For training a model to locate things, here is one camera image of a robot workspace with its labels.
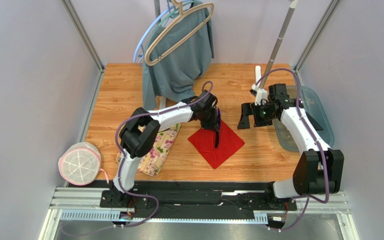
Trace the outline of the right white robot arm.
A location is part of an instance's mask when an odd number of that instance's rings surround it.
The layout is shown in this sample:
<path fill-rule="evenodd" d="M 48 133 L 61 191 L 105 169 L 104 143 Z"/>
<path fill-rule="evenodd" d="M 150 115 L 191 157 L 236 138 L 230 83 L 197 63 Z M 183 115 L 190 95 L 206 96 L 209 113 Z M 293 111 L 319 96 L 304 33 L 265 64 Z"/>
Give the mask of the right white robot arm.
<path fill-rule="evenodd" d="M 270 191 L 277 199 L 312 198 L 327 203 L 330 194 L 340 189 L 344 155 L 323 141 L 307 116 L 299 97 L 291 98 L 285 84 L 274 84 L 266 91 L 253 84 L 250 90 L 256 100 L 241 105 L 239 130 L 265 127 L 279 120 L 290 132 L 301 154 L 291 178 L 271 183 Z"/>

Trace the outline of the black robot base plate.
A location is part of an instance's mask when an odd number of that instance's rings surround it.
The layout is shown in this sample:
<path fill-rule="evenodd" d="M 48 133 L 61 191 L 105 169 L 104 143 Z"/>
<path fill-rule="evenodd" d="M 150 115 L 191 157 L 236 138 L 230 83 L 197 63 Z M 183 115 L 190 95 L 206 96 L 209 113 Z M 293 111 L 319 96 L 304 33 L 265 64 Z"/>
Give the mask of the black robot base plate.
<path fill-rule="evenodd" d="M 152 219 L 252 220 L 258 211 L 296 211 L 290 198 L 275 199 L 266 182 L 136 181 L 130 195 L 114 184 L 101 193 L 101 208 Z"/>

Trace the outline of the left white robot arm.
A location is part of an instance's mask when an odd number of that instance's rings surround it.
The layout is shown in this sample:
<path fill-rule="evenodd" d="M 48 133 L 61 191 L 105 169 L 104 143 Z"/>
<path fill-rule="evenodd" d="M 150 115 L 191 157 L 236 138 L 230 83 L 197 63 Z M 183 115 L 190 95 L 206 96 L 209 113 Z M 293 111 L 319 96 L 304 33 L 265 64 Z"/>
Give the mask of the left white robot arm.
<path fill-rule="evenodd" d="M 159 110 L 137 108 L 117 129 L 115 143 L 120 152 L 120 164 L 113 184 L 123 194 L 134 187 L 141 159 L 153 148 L 158 133 L 176 124 L 199 121 L 201 127 L 220 131 L 218 99 L 208 90 L 200 96 Z"/>

